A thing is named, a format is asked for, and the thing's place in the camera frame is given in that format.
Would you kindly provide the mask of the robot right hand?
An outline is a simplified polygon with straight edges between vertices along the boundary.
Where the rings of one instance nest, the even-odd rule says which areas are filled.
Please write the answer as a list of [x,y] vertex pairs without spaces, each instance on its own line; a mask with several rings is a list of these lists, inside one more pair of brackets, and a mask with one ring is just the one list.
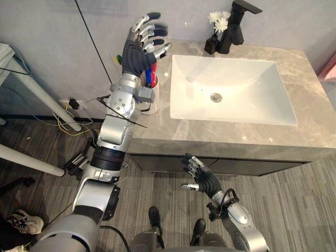
[[195,181],[195,184],[185,183],[181,189],[205,193],[217,205],[223,199],[223,192],[218,178],[197,157],[186,153],[182,156],[183,170]]

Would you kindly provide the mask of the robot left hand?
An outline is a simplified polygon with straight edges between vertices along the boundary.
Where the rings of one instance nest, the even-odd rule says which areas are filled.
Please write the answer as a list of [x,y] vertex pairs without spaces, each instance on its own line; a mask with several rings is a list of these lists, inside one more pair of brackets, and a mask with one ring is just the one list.
[[154,23],[161,17],[159,12],[149,12],[139,17],[130,27],[122,53],[122,73],[140,77],[172,48],[164,37],[168,27]]

